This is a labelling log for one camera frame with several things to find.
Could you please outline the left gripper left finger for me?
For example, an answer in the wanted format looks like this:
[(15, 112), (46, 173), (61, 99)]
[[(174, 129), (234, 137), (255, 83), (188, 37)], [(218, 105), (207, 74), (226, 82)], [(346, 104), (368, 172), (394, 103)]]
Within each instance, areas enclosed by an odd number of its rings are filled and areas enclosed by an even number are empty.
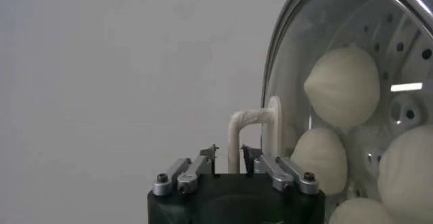
[(152, 193), (155, 196), (169, 196), (174, 191), (180, 194), (192, 194), (198, 188), (202, 175), (215, 175), (216, 152), (215, 144), (200, 150), (199, 155), (190, 158), (177, 159), (166, 171), (158, 173), (153, 183)]

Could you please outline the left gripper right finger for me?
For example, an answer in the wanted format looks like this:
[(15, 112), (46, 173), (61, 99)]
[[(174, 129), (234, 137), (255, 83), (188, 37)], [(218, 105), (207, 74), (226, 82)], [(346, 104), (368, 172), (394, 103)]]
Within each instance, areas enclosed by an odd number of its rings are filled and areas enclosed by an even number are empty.
[(264, 155), (262, 150), (243, 145), (244, 162), (248, 175), (265, 174), (279, 192), (295, 185), (301, 193), (318, 194), (319, 182), (315, 174), (304, 171), (288, 157)]

